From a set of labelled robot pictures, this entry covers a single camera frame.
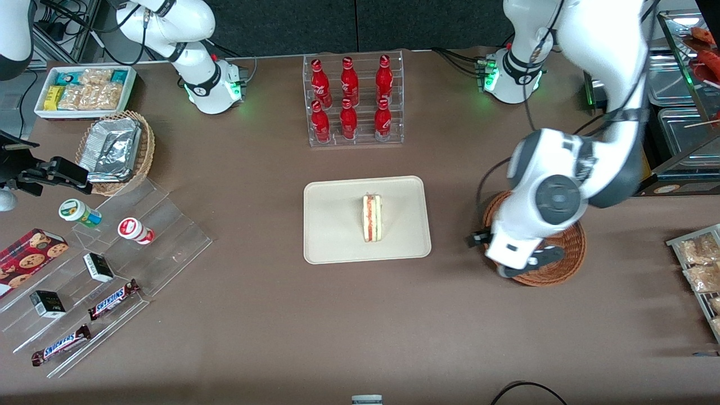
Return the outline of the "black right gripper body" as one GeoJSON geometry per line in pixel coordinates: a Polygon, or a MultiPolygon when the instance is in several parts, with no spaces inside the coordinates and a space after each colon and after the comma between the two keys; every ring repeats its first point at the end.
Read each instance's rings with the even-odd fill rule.
{"type": "Polygon", "coordinates": [[[29,150],[39,147],[39,144],[24,141],[2,130],[1,147],[1,188],[16,189],[16,177],[37,166],[39,160],[29,150]]]}

